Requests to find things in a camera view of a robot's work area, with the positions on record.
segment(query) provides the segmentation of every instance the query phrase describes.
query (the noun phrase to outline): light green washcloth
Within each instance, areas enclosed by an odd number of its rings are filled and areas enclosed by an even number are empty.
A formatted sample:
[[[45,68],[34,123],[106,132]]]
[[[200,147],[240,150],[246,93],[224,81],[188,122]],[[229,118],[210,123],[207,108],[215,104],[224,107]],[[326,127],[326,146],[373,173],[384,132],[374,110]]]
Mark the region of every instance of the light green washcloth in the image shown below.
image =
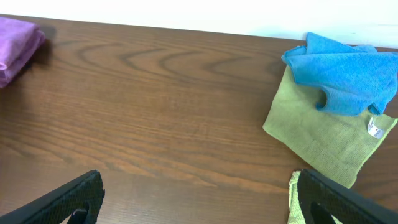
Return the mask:
[[[321,90],[296,85],[287,67],[263,128],[314,169],[350,188],[397,120],[373,116],[374,124],[385,131],[378,139],[368,133],[368,110],[359,116],[324,113],[314,106],[323,96]]]
[[[303,213],[301,212],[299,193],[297,192],[297,182],[299,181],[300,171],[293,172],[292,178],[289,181],[289,218],[288,224],[305,224]],[[336,224],[341,222],[332,216]]]

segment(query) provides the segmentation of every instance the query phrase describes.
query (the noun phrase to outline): cloth tag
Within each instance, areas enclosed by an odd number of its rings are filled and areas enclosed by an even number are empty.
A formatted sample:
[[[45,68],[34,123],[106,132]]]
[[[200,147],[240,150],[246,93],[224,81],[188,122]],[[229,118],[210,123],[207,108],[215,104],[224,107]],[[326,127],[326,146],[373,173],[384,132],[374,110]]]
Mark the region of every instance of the cloth tag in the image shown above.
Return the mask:
[[[378,127],[376,127],[376,126],[374,125],[373,118],[371,118],[371,120],[369,121],[369,124],[368,124],[368,133],[369,133],[371,136],[373,136],[373,137],[375,137],[375,138],[377,138],[377,139],[382,138],[383,135],[384,135],[384,131],[381,130],[381,129],[379,129]]]

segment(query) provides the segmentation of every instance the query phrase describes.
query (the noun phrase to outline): white tag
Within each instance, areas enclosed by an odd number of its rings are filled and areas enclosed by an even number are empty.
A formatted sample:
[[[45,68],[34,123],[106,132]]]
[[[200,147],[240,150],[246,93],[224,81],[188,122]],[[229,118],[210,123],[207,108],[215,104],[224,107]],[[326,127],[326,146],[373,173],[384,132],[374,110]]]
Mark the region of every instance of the white tag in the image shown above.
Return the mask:
[[[384,131],[374,125],[373,118],[369,121],[368,133],[377,139],[382,138],[384,135]]]

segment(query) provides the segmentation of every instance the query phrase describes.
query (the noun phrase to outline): purple cloth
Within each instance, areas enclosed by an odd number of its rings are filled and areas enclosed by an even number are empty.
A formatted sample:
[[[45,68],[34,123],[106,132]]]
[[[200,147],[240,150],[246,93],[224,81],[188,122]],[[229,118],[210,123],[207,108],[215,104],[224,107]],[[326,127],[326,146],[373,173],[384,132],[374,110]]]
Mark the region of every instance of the purple cloth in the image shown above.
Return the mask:
[[[0,17],[0,88],[11,82],[43,42],[37,24]]]

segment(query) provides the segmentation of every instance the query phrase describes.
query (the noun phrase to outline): cloth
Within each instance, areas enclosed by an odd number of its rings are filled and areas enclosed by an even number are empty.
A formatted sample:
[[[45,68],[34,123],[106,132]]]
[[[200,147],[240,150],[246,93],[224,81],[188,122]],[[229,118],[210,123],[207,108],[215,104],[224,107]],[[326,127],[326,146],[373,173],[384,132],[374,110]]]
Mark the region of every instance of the cloth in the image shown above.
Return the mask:
[[[287,51],[282,60],[295,83],[326,93],[326,104],[316,102],[324,112],[359,115],[369,108],[380,115],[397,92],[398,54],[379,53],[370,45],[351,47],[308,33],[307,47]]]
[[[0,88],[18,74],[43,42],[44,33],[37,24],[0,17]]]
[[[299,181],[300,171],[293,172],[289,181],[289,217],[287,224],[305,224],[304,216],[300,208],[299,193],[297,192],[297,182]],[[336,224],[341,222],[332,216]]]
[[[359,116],[322,113],[313,104],[323,95],[321,90],[296,85],[287,67],[263,129],[324,176],[350,188],[397,119],[373,116],[374,124],[385,130],[378,139],[368,133],[372,117],[368,110]]]

